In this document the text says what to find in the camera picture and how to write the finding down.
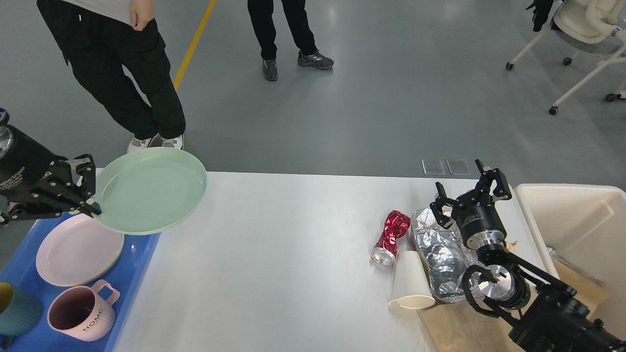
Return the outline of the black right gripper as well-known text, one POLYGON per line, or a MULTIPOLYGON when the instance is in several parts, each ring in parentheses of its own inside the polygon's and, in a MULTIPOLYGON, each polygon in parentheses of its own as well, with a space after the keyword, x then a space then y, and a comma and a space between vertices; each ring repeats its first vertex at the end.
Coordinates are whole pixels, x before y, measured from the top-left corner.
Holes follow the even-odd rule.
POLYGON ((461 195, 457 200, 451 199, 443 184, 436 182, 437 196, 429 206, 437 225, 443 229, 449 229, 456 223, 463 245, 471 250, 505 241, 507 231, 495 209, 495 202, 512 198, 507 178, 500 169, 490 169, 479 159, 475 163, 481 173, 474 188, 478 195, 461 195), (451 216, 443 213, 444 206, 452 209, 451 216))

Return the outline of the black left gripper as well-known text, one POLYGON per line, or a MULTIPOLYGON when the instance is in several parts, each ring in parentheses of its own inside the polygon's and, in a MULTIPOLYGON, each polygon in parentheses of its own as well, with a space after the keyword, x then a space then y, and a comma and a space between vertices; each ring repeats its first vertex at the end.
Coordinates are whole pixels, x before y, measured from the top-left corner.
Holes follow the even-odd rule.
POLYGON ((67 159, 54 154, 12 125, 1 127, 0 190, 9 201, 1 224, 12 220, 60 218, 80 212, 93 218, 102 214, 90 198, 96 193, 95 164, 91 154, 67 159), (33 190, 46 173, 54 192, 33 190))

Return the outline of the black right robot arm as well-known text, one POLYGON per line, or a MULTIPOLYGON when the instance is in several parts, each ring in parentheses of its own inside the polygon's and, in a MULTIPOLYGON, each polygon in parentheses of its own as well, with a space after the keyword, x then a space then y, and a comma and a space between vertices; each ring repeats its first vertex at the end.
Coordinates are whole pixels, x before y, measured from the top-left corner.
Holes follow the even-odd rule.
POLYGON ((463 245, 476 253, 479 263, 461 278, 472 309, 506 321, 510 339, 526 352, 623 352, 624 340, 604 329, 601 319, 587 318, 590 311, 574 288, 505 247, 507 231, 495 202, 510 200, 512 192, 500 169, 475 163, 481 176, 474 189, 448 198, 436 182, 429 206, 437 224, 456 224, 463 245))

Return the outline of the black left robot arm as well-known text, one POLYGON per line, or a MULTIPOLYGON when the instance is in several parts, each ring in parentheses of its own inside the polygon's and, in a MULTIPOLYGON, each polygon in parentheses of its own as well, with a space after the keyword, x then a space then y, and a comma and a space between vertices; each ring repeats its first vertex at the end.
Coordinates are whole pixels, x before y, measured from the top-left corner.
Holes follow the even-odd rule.
POLYGON ((95 202, 96 167, 90 154, 74 159, 54 154, 9 125, 1 109, 0 193, 7 200, 1 224, 12 220, 59 218, 63 213, 102 213, 95 202))

